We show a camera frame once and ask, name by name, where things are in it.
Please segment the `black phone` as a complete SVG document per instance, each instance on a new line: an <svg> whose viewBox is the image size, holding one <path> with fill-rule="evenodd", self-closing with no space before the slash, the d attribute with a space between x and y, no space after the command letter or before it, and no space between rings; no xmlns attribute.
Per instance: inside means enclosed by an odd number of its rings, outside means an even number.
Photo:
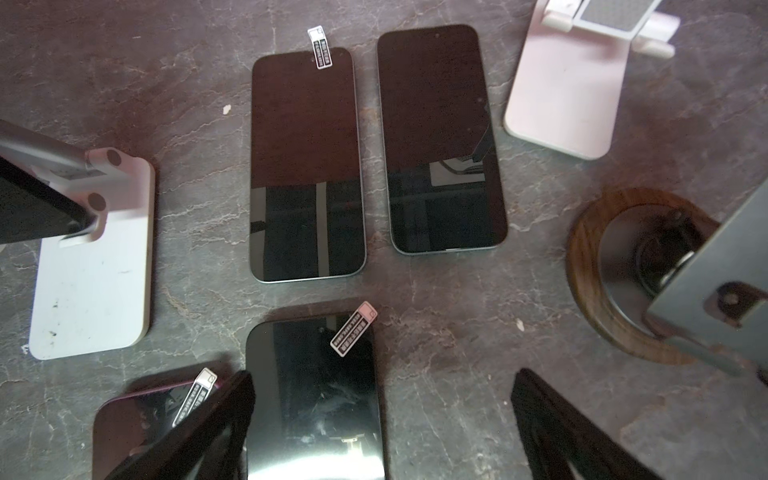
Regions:
<svg viewBox="0 0 768 480"><path fill-rule="evenodd" d="M384 442L367 302L353 312L266 321L246 341L255 404L250 479L383 479Z"/></svg>
<svg viewBox="0 0 768 480"><path fill-rule="evenodd" d="M1 158L1 243L77 234L94 217L75 201Z"/></svg>
<svg viewBox="0 0 768 480"><path fill-rule="evenodd" d="M508 223L477 32L388 32L377 64L394 247L420 255L501 244Z"/></svg>

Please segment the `purple case phone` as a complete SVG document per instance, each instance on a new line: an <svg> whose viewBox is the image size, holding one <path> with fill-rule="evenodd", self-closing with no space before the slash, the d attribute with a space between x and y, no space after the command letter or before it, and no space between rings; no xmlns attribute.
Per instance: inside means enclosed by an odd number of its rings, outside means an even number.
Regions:
<svg viewBox="0 0 768 480"><path fill-rule="evenodd" d="M218 375L202 369L189 380L113 398L96 413L92 477L105 479L120 465L149 450L219 387Z"/></svg>

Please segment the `silver edged phone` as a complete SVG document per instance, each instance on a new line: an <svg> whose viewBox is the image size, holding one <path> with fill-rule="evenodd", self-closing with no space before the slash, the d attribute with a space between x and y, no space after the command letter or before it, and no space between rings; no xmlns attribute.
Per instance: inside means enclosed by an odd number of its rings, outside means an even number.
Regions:
<svg viewBox="0 0 768 480"><path fill-rule="evenodd" d="M366 263L354 64L311 49L258 59L251 78L249 265L263 283L345 277Z"/></svg>

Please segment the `grey stand wooden base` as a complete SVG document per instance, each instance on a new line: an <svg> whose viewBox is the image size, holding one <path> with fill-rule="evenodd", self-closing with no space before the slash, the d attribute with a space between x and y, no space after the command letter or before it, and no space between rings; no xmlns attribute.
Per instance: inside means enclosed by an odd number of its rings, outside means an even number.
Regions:
<svg viewBox="0 0 768 480"><path fill-rule="evenodd" d="M724 222L660 190L606 193L575 220L565 268L585 319L619 350L766 378L765 186Z"/></svg>

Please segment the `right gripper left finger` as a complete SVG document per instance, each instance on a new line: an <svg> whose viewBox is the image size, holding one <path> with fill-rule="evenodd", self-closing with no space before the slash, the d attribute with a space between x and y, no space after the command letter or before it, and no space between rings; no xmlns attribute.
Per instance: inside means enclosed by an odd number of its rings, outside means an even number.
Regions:
<svg viewBox="0 0 768 480"><path fill-rule="evenodd" d="M255 400L247 371L219 379L219 387L181 423L106 479L243 479Z"/></svg>

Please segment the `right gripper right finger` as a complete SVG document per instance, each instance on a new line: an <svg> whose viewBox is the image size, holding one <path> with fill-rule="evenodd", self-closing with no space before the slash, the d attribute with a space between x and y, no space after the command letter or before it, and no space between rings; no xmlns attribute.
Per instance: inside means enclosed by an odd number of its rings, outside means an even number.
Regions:
<svg viewBox="0 0 768 480"><path fill-rule="evenodd" d="M533 370L515 375L511 404L534 479L657 479Z"/></svg>

